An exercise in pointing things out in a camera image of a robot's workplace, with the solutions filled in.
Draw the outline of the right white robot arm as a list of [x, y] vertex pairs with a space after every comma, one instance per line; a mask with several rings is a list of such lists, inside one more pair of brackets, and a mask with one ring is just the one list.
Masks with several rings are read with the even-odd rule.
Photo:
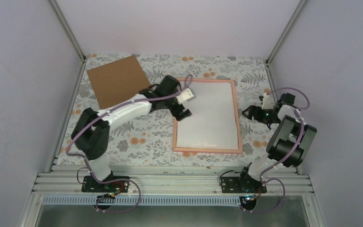
[[278, 126], [268, 142], [266, 154], [244, 168], [246, 173], [238, 178], [237, 186], [242, 192], [251, 191], [255, 181], [262, 183], [264, 177], [274, 170], [299, 166], [317, 134], [317, 129], [303, 119], [301, 111], [294, 105], [294, 95], [282, 94], [274, 106], [268, 101], [268, 94], [262, 95], [260, 100], [262, 106], [251, 105], [242, 111], [242, 115], [268, 128], [272, 124]]

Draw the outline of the brown backing board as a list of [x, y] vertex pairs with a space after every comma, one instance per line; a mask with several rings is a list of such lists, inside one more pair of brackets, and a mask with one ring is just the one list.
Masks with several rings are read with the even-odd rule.
[[87, 71], [100, 109], [132, 98], [151, 83], [135, 56], [129, 56]]

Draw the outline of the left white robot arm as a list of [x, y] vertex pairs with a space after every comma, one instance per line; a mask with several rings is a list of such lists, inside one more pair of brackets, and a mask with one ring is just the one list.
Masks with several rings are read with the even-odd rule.
[[71, 135], [71, 142], [66, 148], [66, 154], [84, 160], [98, 190], [109, 190], [114, 181], [104, 156], [112, 129], [162, 109], [169, 110], [177, 121], [192, 115], [184, 107], [184, 103], [196, 96], [189, 87], [193, 76], [187, 75], [183, 81], [182, 85], [178, 79], [166, 75], [159, 84], [139, 91], [127, 101], [99, 111], [87, 108], [82, 112]]

